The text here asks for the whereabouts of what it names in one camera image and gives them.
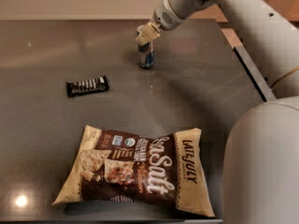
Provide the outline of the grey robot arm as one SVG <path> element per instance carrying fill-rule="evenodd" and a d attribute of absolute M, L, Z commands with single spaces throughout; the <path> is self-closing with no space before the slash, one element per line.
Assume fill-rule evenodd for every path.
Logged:
<path fill-rule="evenodd" d="M 299 30 L 264 0 L 162 0 L 136 41 L 146 44 L 212 4 L 242 40 L 266 98 L 230 132 L 223 224 L 299 224 Z"/>

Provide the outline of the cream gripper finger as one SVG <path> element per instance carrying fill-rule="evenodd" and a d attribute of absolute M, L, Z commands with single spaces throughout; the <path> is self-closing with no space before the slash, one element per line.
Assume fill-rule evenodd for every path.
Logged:
<path fill-rule="evenodd" d="M 161 35 L 159 24 L 148 22 L 137 27 L 137 37 L 135 39 L 139 46 L 144 46 Z"/>

